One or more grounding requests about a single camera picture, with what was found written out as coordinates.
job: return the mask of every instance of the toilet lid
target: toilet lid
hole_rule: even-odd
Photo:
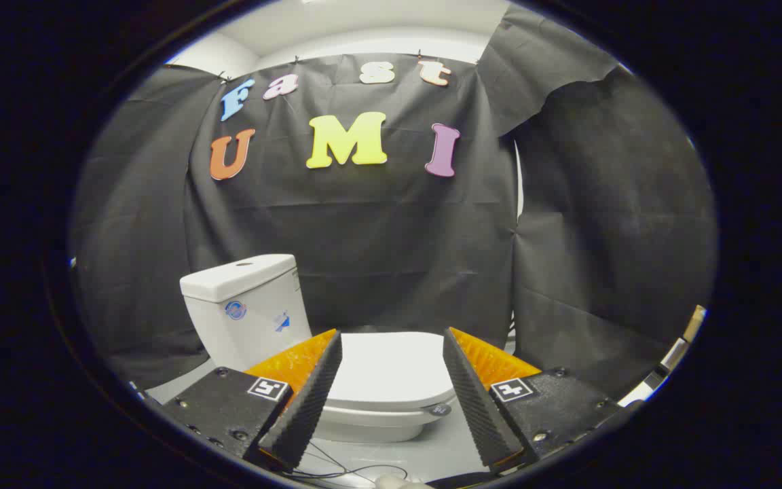
[[[325,405],[404,411],[453,396],[443,337],[428,332],[345,333],[342,362]]]

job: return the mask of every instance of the toilet tank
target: toilet tank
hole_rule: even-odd
[[[249,257],[180,279],[198,336],[215,365],[245,371],[312,337],[295,257]]]

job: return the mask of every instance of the foam letter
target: foam letter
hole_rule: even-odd
[[[360,68],[360,81],[364,84],[386,84],[394,79],[394,65],[388,61],[367,62]]]
[[[431,129],[436,133],[434,155],[430,162],[424,165],[424,169],[438,177],[453,177],[451,156],[454,152],[454,140],[460,137],[460,131],[444,124],[434,124]]]
[[[419,65],[422,66],[422,80],[427,81],[429,84],[435,86],[444,87],[448,84],[448,80],[440,78],[441,74],[451,75],[451,69],[446,68],[438,61],[419,61]]]
[[[270,100],[277,95],[288,95],[297,88],[297,75],[292,73],[291,75],[285,75],[285,77],[276,78],[276,80],[270,82],[270,88],[267,92],[264,92],[264,96],[261,98]]]
[[[241,86],[231,90],[231,92],[228,92],[223,96],[223,107],[225,107],[225,112],[221,120],[226,120],[243,108],[241,102],[246,100],[246,97],[249,96],[249,87],[254,86],[254,84],[255,80],[249,78],[249,80],[244,81]]]
[[[230,166],[225,165],[225,148],[231,141],[230,136],[220,137],[210,143],[210,176],[214,180],[230,179],[240,173],[243,164],[246,163],[246,152],[249,149],[249,139],[255,133],[255,129],[241,130],[237,133],[237,154],[234,157],[234,163]]]
[[[310,120],[316,128],[313,137],[313,156],[307,160],[307,168],[325,168],[331,165],[328,147],[334,153],[339,164],[345,164],[357,143],[358,151],[352,157],[354,164],[382,164],[388,161],[388,155],[382,152],[382,139],[379,133],[385,114],[364,112],[354,120],[352,127],[345,130],[336,115],[320,115]]]

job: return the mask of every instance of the black fabric backdrop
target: black fabric backdrop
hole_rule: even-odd
[[[363,84],[360,66],[394,65],[388,84]],[[497,139],[475,66],[441,59],[448,86],[422,80],[417,56],[327,56],[263,69],[249,77],[241,111],[220,122],[213,103],[198,131],[186,192],[189,262],[201,270],[262,253],[291,253],[315,334],[329,328],[431,331],[462,328],[503,344],[511,316],[515,155]],[[271,81],[298,75],[294,92],[264,101]],[[308,169],[311,118],[343,127],[379,111],[385,164],[350,161]],[[431,126],[460,131],[453,177],[427,173]],[[255,128],[245,167],[215,181],[210,142]],[[235,142],[226,161],[235,157]]]
[[[718,245],[705,169],[621,67],[556,90],[513,136],[524,186],[517,354],[623,396],[710,296]]]
[[[220,89],[198,69],[160,69],[115,112],[78,183],[71,255],[84,322],[100,356],[142,386],[208,358],[180,294],[180,277],[191,272],[183,180]]]
[[[391,62],[394,81],[362,84],[370,61]],[[184,374],[208,356],[180,277],[292,253],[314,334],[454,326],[501,346],[513,309],[525,360],[613,396],[638,383],[705,303],[716,257],[682,129],[610,56],[517,6],[477,66],[438,61],[446,87],[420,78],[417,56],[387,53],[222,86],[184,68],[146,81],[97,141],[75,203],[77,284],[102,356],[140,386]],[[261,99],[289,73],[297,90]],[[249,77],[243,108],[220,122],[221,97]],[[385,164],[307,168],[311,118],[348,129],[366,111],[387,115]],[[460,131],[450,179],[424,170],[434,123]],[[245,129],[257,132],[241,172],[211,179],[210,143]],[[227,163],[235,152],[233,140]]]

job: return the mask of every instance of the white toilet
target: white toilet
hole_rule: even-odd
[[[245,371],[312,337],[292,255],[202,270],[181,278],[180,288],[215,365]],[[342,362],[314,437],[405,441],[456,409],[440,335],[344,333],[341,340]]]

